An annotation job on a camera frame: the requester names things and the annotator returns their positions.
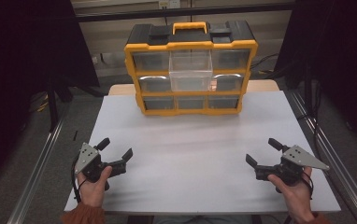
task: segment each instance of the white tabletop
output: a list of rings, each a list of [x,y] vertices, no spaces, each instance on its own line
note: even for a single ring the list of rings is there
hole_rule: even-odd
[[[255,179],[249,153],[261,165],[280,163],[273,137],[309,151],[282,91],[248,92],[238,115],[144,116],[133,95],[106,96],[90,145],[108,137],[102,161],[120,160],[130,147],[127,173],[108,180],[103,208],[138,215],[256,214],[287,211],[268,181]],[[340,207],[320,170],[313,170],[313,211]],[[65,211],[77,206],[74,193]]]

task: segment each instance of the wall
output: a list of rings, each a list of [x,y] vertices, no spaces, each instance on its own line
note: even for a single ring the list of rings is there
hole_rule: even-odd
[[[283,0],[181,0],[181,7],[224,7],[241,6],[252,4],[285,3]],[[103,12],[124,12],[158,9],[157,1],[152,0],[105,0],[86,1],[72,0],[73,7],[77,14],[103,13]],[[259,50],[254,61],[262,59],[264,56],[279,53],[283,38],[285,36],[287,24],[291,16],[291,11],[272,12],[251,12],[221,15],[202,15],[192,17],[166,18],[167,23],[177,21],[208,21],[210,23],[223,23],[231,20],[246,20],[253,31],[258,43]],[[83,22],[80,24],[84,34],[89,52],[97,59],[95,65],[98,76],[108,76],[111,68],[114,74],[125,74],[123,64],[123,48],[126,44],[132,27],[137,23],[152,23],[154,25],[165,25],[164,18],[127,20],[127,21],[95,21]],[[100,64],[100,53],[108,64]]]

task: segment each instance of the metal bracket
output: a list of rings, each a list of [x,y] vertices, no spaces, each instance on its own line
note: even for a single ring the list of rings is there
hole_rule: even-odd
[[[330,170],[328,165],[319,161],[299,146],[289,148],[281,157],[300,166],[310,166],[321,170]]]
[[[83,143],[79,152],[79,159],[76,164],[76,175],[83,170],[89,163],[91,163],[97,156],[99,151],[90,145]]]

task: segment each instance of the yellow handle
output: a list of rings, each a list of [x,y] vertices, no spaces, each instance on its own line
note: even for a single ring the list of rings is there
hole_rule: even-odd
[[[175,34],[176,30],[184,29],[204,29],[205,33],[207,33],[206,23],[204,21],[176,22],[173,24],[173,35]]]

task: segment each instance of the hand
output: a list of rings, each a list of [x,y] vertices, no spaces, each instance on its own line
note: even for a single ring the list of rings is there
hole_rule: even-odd
[[[78,174],[77,178],[79,184],[85,181],[79,189],[84,204],[91,207],[101,207],[103,205],[105,184],[111,172],[112,167],[107,166],[100,175],[99,180],[95,183],[85,181],[86,176],[83,173]]]
[[[306,167],[304,173],[310,176],[312,168]],[[309,178],[306,175],[303,174],[303,178],[309,182]],[[310,210],[309,188],[302,181],[299,181],[294,186],[287,186],[275,175],[269,175],[268,180],[283,194],[290,217],[295,223],[309,222],[315,218]]]

